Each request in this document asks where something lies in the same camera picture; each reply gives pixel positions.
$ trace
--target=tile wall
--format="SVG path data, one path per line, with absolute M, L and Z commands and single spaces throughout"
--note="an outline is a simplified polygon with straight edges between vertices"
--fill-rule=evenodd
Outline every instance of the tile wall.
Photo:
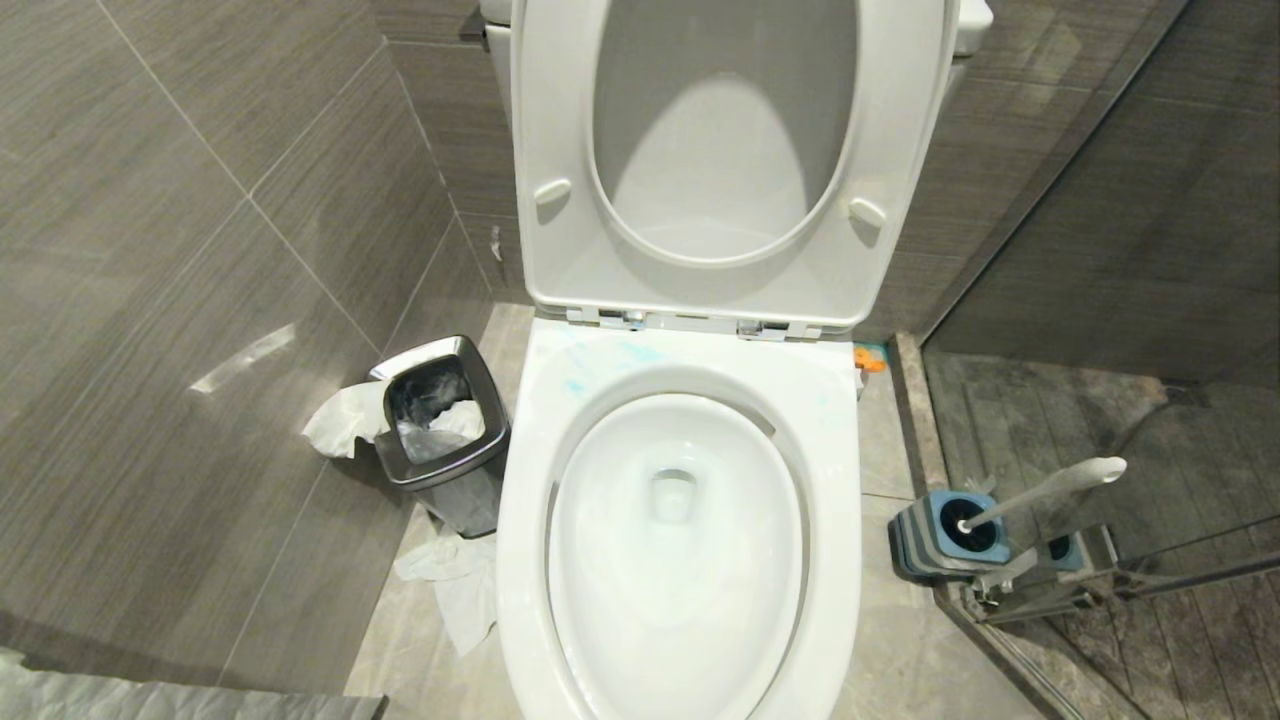
M 476 3 L 371 3 L 494 299 L 531 305 L 520 258 L 511 128 L 498 78 L 484 47 L 458 37 Z
M 893 263 L 855 331 L 927 334 L 1100 122 L 1179 0 L 987 0 L 995 23 L 938 118 Z
M 494 296 L 529 302 L 511 135 L 488 55 L 458 40 L 475 3 L 372 3 Z M 1178 5 L 988 4 L 995 26 L 938 123 L 876 310 L 856 331 L 860 340 L 932 329 L 1079 147 Z
M 1192 0 L 937 348 L 1275 386 L 1277 23 Z
M 300 432 L 492 305 L 365 0 L 0 10 L 0 644 L 340 692 L 407 519 Z

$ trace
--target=toilet brush holder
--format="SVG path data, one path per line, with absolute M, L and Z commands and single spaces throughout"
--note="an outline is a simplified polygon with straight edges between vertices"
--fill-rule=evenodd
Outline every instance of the toilet brush holder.
M 1073 573 L 1084 568 L 1084 553 L 1080 552 L 1080 541 L 1075 536 L 1076 533 L 1071 533 L 1048 542 L 1048 557 L 1055 570 Z
M 960 520 L 969 520 L 995 507 L 993 497 L 978 492 L 934 491 L 924 500 L 928 503 L 931 539 L 943 556 L 995 565 L 1004 565 L 1012 559 L 1002 518 L 983 523 L 968 533 L 959 527 Z
M 995 500 L 982 493 L 938 491 L 899 512 L 888 524 L 899 577 L 913 582 L 973 578 L 1009 562 L 1012 552 L 1000 519 L 969 533 L 956 525 L 992 505 Z

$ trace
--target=toilet tank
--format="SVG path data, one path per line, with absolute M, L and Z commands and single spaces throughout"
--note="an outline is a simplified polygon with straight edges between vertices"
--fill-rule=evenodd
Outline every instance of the toilet tank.
M 485 37 L 494 73 L 498 76 L 498 90 L 502 92 L 502 108 L 511 123 L 511 6 L 512 0 L 480 0 L 480 14 L 485 20 Z M 956 86 L 964 78 L 965 61 L 978 53 L 982 40 L 991 28 L 993 15 L 987 0 L 960 0 L 960 27 L 956 33 L 955 58 L 951 74 L 947 77 L 947 94 L 943 108 L 955 94 Z

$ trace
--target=toilet seat hinge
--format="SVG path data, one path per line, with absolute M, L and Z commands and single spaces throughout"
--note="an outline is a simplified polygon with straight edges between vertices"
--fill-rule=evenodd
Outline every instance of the toilet seat hinge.
M 822 328 L 809 327 L 806 323 L 795 322 L 739 320 L 737 337 L 742 340 L 767 340 L 772 342 L 785 342 L 788 340 L 818 340 L 822 337 Z
M 645 313 L 643 310 L 609 310 L 604 307 L 566 307 L 564 318 L 573 324 L 599 325 L 618 331 L 643 331 Z

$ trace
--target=toilet paper on floor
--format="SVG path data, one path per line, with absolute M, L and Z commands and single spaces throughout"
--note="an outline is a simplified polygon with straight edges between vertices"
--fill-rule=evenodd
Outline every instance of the toilet paper on floor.
M 402 580 L 431 580 L 435 605 L 458 657 L 476 648 L 498 621 L 497 536 L 462 539 L 452 532 L 396 561 Z
M 355 457 L 356 438 L 372 442 L 390 429 L 383 396 L 390 380 L 344 387 L 311 415 L 302 434 L 326 457 Z

